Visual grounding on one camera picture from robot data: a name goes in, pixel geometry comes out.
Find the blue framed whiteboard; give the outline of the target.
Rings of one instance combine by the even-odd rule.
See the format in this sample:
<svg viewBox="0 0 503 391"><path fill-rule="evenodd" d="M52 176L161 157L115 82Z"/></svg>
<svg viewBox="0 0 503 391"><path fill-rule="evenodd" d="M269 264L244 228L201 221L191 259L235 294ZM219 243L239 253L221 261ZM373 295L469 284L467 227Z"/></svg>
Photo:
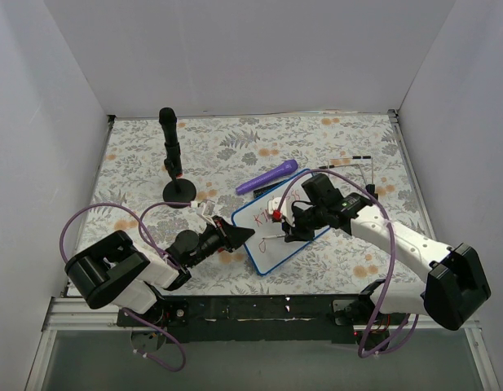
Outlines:
<svg viewBox="0 0 503 391"><path fill-rule="evenodd" d="M273 198L281 197L294 178L295 174L268 193L245 204L231 216L234 226L255 230L255 234L245 242L245 251L258 275L264 276L271 273L311 243L286 243L284 238L263 239L263 236L267 235L284 234L281 223L273 222L267 214L267 202Z"/></svg>

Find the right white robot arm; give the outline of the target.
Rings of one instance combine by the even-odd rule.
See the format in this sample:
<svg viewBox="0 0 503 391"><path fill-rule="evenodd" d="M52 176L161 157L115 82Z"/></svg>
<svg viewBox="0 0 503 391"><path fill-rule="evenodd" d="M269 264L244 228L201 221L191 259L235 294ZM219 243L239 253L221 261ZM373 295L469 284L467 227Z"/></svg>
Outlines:
<svg viewBox="0 0 503 391"><path fill-rule="evenodd" d="M456 331L490 298L491 289L474 248L468 244L452 247L391 221L373 195L365 189L343 195L330 175L317 169L302 183L305 209L284 195L269 202L268 212L273 221L281 222L285 242L310 241L325 227L342 230L386 252L390 268L401 262L420 279L416 285L399 288L388 273L345 308L347 316L360 314L365 322L375 324L388 314L425 315Z"/></svg>

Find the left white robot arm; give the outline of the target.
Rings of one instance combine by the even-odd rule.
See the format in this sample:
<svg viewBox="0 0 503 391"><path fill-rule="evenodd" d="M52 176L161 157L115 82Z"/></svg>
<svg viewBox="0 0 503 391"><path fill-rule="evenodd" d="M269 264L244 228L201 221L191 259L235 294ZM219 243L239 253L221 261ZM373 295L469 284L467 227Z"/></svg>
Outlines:
<svg viewBox="0 0 503 391"><path fill-rule="evenodd" d="M174 291L182 287L191 278L191 268L221 250L237 250L254 234L254 229L233 226L221 217L215 217L200 234L181 231L166 249L179 263L174 268L137 249L124 231L115 231L72 257L64 270L91 309L110 304L126 307L143 324L153 326L164 314L155 288Z"/></svg>

